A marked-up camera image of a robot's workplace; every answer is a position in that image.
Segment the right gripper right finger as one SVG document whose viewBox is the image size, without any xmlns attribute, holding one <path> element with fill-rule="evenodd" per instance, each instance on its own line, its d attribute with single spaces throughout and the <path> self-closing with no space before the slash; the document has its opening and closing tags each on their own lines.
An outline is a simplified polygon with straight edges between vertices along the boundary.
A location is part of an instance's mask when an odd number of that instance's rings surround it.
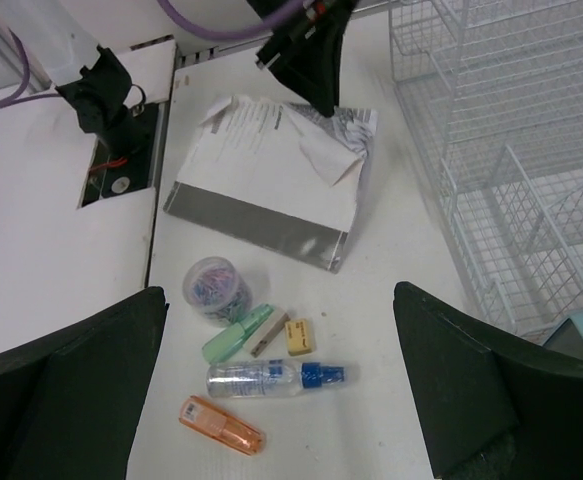
<svg viewBox="0 0 583 480">
<path fill-rule="evenodd" d="M 435 478 L 583 479 L 583 360 L 407 281 L 393 311 Z"/>
</svg>

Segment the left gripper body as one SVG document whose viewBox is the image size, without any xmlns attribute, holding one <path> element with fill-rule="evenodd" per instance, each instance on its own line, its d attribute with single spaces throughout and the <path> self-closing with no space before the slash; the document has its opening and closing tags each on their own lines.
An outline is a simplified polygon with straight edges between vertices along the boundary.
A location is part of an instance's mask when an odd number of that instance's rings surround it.
<svg viewBox="0 0 583 480">
<path fill-rule="evenodd" d="M 309 1 L 273 30 L 256 54 L 257 67 L 279 70 L 293 60 L 329 53 L 342 40 L 355 9 L 355 1 Z"/>
</svg>

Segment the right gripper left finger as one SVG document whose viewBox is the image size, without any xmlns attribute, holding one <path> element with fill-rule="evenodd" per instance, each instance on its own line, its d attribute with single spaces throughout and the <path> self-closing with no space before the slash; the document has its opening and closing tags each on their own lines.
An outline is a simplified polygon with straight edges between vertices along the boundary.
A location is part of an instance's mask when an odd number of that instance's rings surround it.
<svg viewBox="0 0 583 480">
<path fill-rule="evenodd" d="M 0 353 L 0 479 L 123 479 L 167 319 L 146 288 Z"/>
</svg>

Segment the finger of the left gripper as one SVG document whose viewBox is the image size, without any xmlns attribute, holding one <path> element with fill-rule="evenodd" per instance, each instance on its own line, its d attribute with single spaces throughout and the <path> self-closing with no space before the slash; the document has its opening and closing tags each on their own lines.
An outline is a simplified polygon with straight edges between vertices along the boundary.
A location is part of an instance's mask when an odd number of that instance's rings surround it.
<svg viewBox="0 0 583 480">
<path fill-rule="evenodd" d="M 285 47 L 270 72 L 285 87 L 330 118 L 340 101 L 340 65 L 344 28 L 321 24 L 311 35 Z"/>
</svg>

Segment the clear blue spray bottle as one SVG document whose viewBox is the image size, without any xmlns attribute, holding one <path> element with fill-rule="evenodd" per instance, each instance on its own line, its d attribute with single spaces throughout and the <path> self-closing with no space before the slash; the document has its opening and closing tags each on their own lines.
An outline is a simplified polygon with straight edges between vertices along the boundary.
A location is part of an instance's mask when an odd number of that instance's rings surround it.
<svg viewBox="0 0 583 480">
<path fill-rule="evenodd" d="M 212 365 L 206 375 L 212 398 L 290 398 L 337 389 L 359 379 L 357 365 L 291 359 L 252 360 Z"/>
</svg>

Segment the clear jar of paperclips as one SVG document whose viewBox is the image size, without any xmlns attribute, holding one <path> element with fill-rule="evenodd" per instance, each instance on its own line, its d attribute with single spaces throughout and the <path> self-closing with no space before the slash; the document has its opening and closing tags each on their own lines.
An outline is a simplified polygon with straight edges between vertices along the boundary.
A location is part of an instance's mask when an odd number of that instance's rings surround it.
<svg viewBox="0 0 583 480">
<path fill-rule="evenodd" d="M 206 257 L 192 265 L 184 277 L 182 291 L 188 305 L 221 328 L 241 320 L 252 306 L 250 287 L 224 257 Z"/>
</svg>

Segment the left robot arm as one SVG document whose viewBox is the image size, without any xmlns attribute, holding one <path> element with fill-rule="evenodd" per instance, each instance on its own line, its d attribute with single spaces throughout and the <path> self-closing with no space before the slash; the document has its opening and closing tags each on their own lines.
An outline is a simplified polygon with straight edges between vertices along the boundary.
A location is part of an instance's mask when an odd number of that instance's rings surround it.
<svg viewBox="0 0 583 480">
<path fill-rule="evenodd" d="M 173 23 L 187 33 L 212 42 L 241 41 L 266 31 L 275 32 L 300 27 L 300 37 L 308 39 L 312 31 L 343 14 L 347 23 L 355 1 L 288 1 L 260 23 L 230 31 L 218 31 L 198 25 L 175 9 L 169 1 L 159 6 Z M 99 42 L 86 31 L 59 1 L 0 1 L 0 16 L 9 28 L 22 62 L 23 73 L 19 87 L 0 99 L 0 110 L 19 103 L 43 99 L 43 94 L 24 98 L 30 83 L 30 62 L 24 44 L 28 43 L 38 57 L 52 83 L 66 86 L 82 77 L 82 69 L 92 67 L 100 59 Z"/>
</svg>

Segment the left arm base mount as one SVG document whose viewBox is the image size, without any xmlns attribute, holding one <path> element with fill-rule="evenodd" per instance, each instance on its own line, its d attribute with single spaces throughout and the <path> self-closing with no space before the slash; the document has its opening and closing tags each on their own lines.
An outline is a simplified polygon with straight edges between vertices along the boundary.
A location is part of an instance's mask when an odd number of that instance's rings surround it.
<svg viewBox="0 0 583 480">
<path fill-rule="evenodd" d="M 82 207 L 151 187 L 161 142 L 161 107 L 147 101 L 112 50 L 98 46 L 97 52 L 92 67 L 82 67 L 76 81 L 57 88 L 81 130 L 96 136 Z"/>
</svg>

